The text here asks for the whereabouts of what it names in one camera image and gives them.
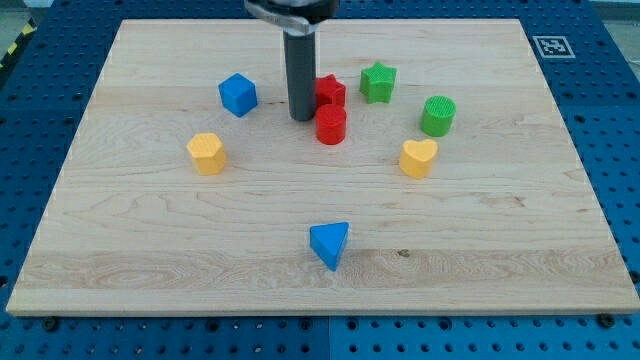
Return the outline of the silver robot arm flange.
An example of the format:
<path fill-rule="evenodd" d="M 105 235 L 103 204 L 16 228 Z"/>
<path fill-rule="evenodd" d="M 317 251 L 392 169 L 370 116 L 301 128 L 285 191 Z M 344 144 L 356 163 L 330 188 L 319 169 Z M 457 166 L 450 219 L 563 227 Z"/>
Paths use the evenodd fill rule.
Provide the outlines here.
<path fill-rule="evenodd" d="M 293 36 L 314 33 L 336 15 L 339 0 L 245 0 L 249 14 Z"/>

